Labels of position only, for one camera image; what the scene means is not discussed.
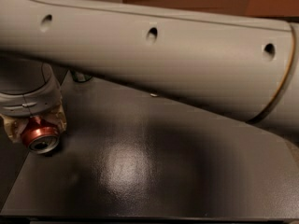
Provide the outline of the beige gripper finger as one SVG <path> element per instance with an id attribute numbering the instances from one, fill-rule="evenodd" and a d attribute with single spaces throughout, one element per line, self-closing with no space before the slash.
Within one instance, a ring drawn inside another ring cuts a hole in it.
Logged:
<path id="1" fill-rule="evenodd" d="M 3 114 L 0 114 L 0 117 L 3 120 L 4 130 L 7 134 L 7 137 L 13 143 L 21 142 L 21 134 L 25 130 L 29 119 L 28 118 L 14 118 L 9 117 Z"/>
<path id="2" fill-rule="evenodd" d="M 60 133 L 66 130 L 67 122 L 62 105 L 55 106 L 52 110 L 41 115 L 42 119 L 55 125 Z"/>

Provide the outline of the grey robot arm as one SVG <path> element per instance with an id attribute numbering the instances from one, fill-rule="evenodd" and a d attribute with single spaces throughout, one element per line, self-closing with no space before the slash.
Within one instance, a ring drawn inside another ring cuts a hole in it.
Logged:
<path id="1" fill-rule="evenodd" d="M 299 137 L 298 26 L 89 0 L 0 0 L 0 50 Z"/>

